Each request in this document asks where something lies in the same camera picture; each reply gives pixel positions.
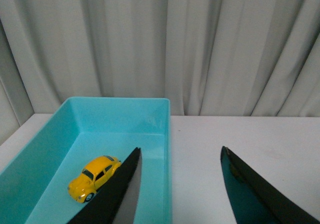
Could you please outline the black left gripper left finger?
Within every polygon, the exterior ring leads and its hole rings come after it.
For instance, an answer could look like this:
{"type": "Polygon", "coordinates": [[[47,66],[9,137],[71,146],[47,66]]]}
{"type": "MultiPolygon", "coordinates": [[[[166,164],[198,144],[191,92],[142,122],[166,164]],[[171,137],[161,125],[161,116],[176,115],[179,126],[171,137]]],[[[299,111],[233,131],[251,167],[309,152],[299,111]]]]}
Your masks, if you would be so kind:
{"type": "Polygon", "coordinates": [[[140,194],[142,152],[135,148],[69,223],[133,223],[140,194]]]}

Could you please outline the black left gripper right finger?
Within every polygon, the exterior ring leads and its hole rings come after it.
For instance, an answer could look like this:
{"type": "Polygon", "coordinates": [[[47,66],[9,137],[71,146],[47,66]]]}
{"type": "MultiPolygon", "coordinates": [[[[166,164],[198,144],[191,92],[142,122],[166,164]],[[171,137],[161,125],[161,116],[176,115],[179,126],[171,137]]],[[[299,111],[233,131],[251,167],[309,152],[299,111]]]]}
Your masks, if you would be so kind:
{"type": "Polygon", "coordinates": [[[319,223],[229,148],[220,153],[227,195],[237,223],[319,223]]]}

